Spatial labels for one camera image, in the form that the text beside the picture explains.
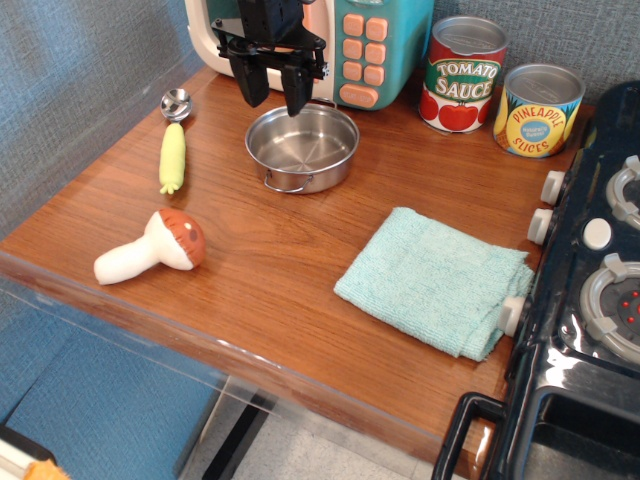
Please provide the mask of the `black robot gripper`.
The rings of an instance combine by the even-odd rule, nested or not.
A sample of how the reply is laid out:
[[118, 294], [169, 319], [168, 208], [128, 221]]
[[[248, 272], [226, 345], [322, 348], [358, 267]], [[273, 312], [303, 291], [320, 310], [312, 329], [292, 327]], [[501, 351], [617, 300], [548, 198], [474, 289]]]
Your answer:
[[312, 98], [314, 79], [329, 73], [326, 42], [305, 28], [303, 1], [238, 1], [238, 13], [212, 23], [220, 55], [229, 60], [242, 96], [258, 107], [269, 96], [269, 69], [281, 71], [287, 113], [297, 116]]

